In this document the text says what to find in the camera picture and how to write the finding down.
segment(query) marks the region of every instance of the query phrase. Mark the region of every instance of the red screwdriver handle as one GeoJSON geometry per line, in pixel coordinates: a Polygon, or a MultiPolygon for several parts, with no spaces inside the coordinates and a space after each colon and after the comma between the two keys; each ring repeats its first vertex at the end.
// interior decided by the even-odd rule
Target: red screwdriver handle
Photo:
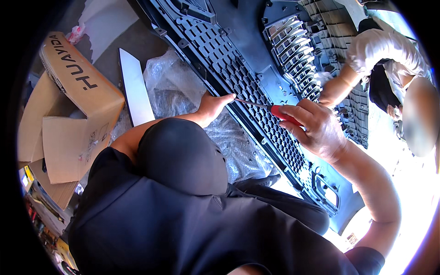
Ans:
{"type": "Polygon", "coordinates": [[[271,112],[274,116],[276,116],[279,119],[282,119],[282,120],[285,120],[288,122],[292,122],[293,124],[295,124],[297,126],[304,127],[304,125],[299,123],[295,118],[291,117],[290,115],[282,114],[279,111],[280,107],[281,107],[280,105],[272,105],[272,106],[270,106],[270,109],[268,108],[268,111],[271,112]]]}

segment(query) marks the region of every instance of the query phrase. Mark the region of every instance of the knee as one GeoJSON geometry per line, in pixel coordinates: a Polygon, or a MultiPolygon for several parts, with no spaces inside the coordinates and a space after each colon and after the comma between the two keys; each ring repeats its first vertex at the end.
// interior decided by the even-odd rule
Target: knee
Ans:
{"type": "Polygon", "coordinates": [[[324,235],[330,226],[330,217],[326,210],[320,209],[319,214],[316,217],[315,232],[319,235],[324,235]]]}

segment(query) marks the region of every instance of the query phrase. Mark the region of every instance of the man's left hand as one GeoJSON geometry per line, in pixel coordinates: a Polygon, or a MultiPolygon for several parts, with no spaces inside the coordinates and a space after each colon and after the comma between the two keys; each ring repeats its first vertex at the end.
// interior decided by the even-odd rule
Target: man's left hand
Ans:
{"type": "Polygon", "coordinates": [[[202,128],[207,127],[214,119],[216,119],[223,107],[226,104],[232,102],[236,97],[236,94],[229,94],[224,96],[212,96],[208,91],[202,96],[202,101],[200,102],[200,107],[195,112],[203,120],[202,128]]]}

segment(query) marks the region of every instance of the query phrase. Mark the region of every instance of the honeycomb grille mesh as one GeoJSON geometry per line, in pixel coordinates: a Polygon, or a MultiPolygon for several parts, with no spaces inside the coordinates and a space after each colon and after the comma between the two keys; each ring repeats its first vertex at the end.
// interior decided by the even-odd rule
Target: honeycomb grille mesh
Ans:
{"type": "MultiPolygon", "coordinates": [[[[258,104],[270,105],[271,100],[262,91],[255,73],[245,65],[245,60],[237,49],[220,34],[220,29],[214,25],[181,17],[176,20],[190,43],[198,49],[215,71],[238,96],[238,98],[258,104]]],[[[261,130],[272,143],[274,148],[285,160],[286,164],[299,179],[302,171],[308,172],[308,162],[298,150],[298,144],[288,132],[279,127],[280,120],[265,109],[249,104],[243,104],[250,117],[259,125],[261,130]]]]}

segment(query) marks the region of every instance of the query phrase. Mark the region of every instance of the cardboard box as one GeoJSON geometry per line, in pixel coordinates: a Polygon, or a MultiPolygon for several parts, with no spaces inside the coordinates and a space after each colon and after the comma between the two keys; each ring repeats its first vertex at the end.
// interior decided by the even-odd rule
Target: cardboard box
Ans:
{"type": "Polygon", "coordinates": [[[30,163],[44,158],[43,117],[69,116],[75,109],[44,72],[29,97],[18,127],[18,161],[30,163]]]}
{"type": "Polygon", "coordinates": [[[64,37],[48,34],[40,58],[58,88],[85,118],[43,118],[43,148],[52,184],[79,181],[108,145],[124,96],[64,37]]]}
{"type": "Polygon", "coordinates": [[[30,162],[45,191],[65,208],[77,182],[108,146],[125,100],[63,33],[49,33],[39,54],[46,72],[23,112],[18,161],[30,162]]]}
{"type": "Polygon", "coordinates": [[[43,171],[43,160],[32,162],[29,164],[32,174],[38,180],[44,191],[51,197],[51,199],[62,209],[65,210],[69,205],[75,188],[78,185],[77,181],[70,183],[51,184],[47,172],[43,171]]]}

